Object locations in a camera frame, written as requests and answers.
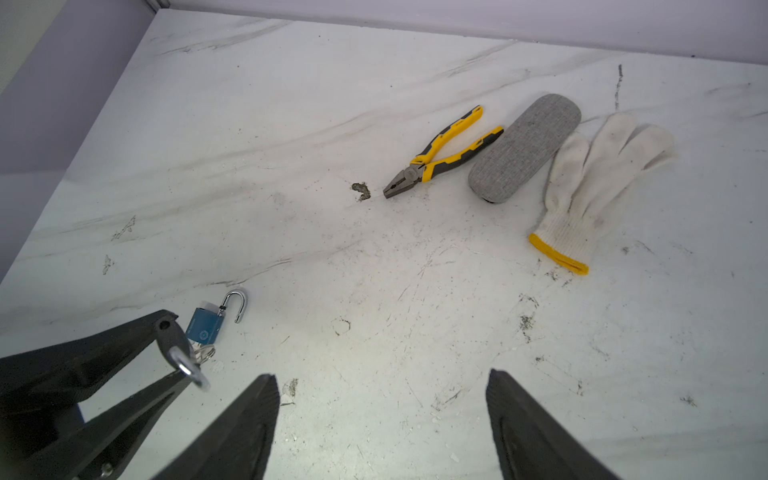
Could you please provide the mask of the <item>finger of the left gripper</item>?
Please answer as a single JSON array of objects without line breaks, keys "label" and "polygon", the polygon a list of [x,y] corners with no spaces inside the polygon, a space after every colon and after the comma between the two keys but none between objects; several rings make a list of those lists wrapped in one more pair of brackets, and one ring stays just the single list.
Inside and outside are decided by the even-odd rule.
[{"label": "finger of the left gripper", "polygon": [[170,349],[191,354],[177,315],[158,310],[79,340],[1,360],[1,412],[21,414],[65,408],[90,398],[146,347],[156,343],[170,360]]},{"label": "finger of the left gripper", "polygon": [[86,421],[78,404],[1,412],[3,479],[117,479],[191,384],[177,371]]}]

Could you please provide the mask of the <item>small black padlock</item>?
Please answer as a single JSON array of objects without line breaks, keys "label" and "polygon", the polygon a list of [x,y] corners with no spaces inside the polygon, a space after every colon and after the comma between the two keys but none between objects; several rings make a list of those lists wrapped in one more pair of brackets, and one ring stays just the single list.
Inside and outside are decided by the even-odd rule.
[{"label": "small black padlock", "polygon": [[160,352],[169,365],[184,373],[200,390],[209,391],[210,382],[196,362],[195,351],[176,321],[159,320],[154,328]]}]

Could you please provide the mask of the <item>blue padlock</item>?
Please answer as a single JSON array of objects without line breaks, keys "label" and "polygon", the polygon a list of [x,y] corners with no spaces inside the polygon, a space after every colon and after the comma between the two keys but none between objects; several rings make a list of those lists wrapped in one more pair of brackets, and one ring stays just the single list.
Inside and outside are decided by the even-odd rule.
[{"label": "blue padlock", "polygon": [[242,289],[229,291],[218,305],[202,303],[192,314],[186,338],[199,346],[214,345],[227,315],[235,312],[234,322],[239,324],[247,306],[248,296]]}]

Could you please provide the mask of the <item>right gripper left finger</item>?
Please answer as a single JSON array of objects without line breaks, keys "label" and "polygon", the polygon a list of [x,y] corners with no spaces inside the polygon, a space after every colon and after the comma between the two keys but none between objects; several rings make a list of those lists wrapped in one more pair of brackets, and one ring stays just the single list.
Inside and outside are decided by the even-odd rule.
[{"label": "right gripper left finger", "polygon": [[261,479],[281,400],[275,376],[258,376],[157,479]]}]

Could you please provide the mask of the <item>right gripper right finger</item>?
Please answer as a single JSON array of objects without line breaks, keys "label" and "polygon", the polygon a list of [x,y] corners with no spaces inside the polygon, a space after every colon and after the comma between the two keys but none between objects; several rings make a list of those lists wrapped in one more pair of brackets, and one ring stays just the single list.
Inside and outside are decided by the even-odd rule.
[{"label": "right gripper right finger", "polygon": [[507,372],[490,371],[486,403],[505,479],[618,479]]}]

